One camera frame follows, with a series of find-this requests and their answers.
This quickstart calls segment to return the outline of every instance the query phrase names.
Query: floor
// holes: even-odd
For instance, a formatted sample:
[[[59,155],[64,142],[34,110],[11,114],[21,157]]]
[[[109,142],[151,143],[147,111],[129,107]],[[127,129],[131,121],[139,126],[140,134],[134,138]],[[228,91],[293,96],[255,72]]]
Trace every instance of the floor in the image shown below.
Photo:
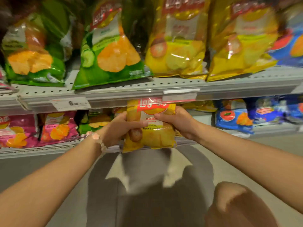
[[[303,155],[303,134],[255,141]],[[0,160],[0,191],[55,159],[44,155]],[[203,226],[218,182],[251,188],[282,227],[303,215],[200,145],[108,154],[83,177],[47,227]]]

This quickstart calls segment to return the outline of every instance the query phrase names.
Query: hand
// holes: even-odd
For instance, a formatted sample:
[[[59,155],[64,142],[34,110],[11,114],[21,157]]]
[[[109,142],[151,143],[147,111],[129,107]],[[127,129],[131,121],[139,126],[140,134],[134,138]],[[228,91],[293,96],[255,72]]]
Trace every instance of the hand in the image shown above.
[[[126,121],[126,111],[114,118],[109,124],[98,130],[105,146],[116,145],[130,129],[148,126],[148,121]]]
[[[197,141],[199,122],[195,120],[184,108],[176,106],[175,115],[155,114],[156,119],[171,123],[187,139]]]

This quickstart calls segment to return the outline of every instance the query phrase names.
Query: shelf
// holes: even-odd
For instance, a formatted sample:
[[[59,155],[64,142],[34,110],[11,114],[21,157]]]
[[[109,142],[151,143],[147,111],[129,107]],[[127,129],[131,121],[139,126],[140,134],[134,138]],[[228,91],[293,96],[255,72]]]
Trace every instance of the shelf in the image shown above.
[[[76,59],[67,71],[66,87],[36,87],[13,85],[19,93],[0,96],[0,116],[27,113],[49,113],[57,110],[51,99],[84,96],[92,109],[123,107],[128,99],[162,97],[164,90],[185,90],[199,88],[197,100],[232,99],[253,96],[284,95],[303,93],[303,69],[272,67],[255,74],[208,82],[180,77],[144,78],[115,84],[97,86],[93,89],[71,90],[80,59]]]
[[[205,114],[192,110],[190,113],[199,122],[205,123],[207,125],[211,125],[212,114]],[[299,128],[300,126],[293,125],[290,123],[283,123],[282,125],[258,126],[258,127],[254,127],[254,131],[255,131],[254,135],[244,134],[242,132],[235,130],[226,130],[226,129],[222,129],[222,130],[241,138],[258,138],[265,136],[298,133],[300,132]],[[178,146],[197,144],[196,142],[192,140],[188,140],[184,137],[176,137],[175,140]],[[69,149],[71,149],[72,147],[76,146],[79,142],[80,140],[75,140],[66,143],[59,143],[54,145],[47,145],[44,147],[27,148],[27,149],[2,148],[0,149],[0,159],[64,153]],[[122,149],[123,149],[123,141],[121,141],[119,145],[115,145],[107,148],[106,153],[120,152],[120,150]]]

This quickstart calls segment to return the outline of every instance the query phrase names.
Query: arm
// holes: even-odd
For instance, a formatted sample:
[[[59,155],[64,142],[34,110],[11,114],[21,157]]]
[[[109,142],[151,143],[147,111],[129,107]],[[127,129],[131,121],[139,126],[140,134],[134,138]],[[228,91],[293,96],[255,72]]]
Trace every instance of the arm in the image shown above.
[[[126,122],[126,113],[98,130],[106,146],[121,140],[129,129],[143,122]],[[0,194],[1,227],[42,227],[100,156],[100,145],[91,136],[75,148],[33,172]]]
[[[233,165],[282,201],[303,213],[303,158],[271,146],[242,139],[197,122],[183,108],[174,116],[157,115]]]

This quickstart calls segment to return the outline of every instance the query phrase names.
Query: person's right arm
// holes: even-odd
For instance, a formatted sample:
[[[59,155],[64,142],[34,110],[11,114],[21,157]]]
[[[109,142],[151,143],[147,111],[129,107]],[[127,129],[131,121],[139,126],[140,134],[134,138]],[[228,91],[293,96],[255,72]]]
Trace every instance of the person's right arm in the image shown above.
[[[303,157],[228,134],[176,108],[176,115],[157,114],[180,133],[233,165],[303,214]]]

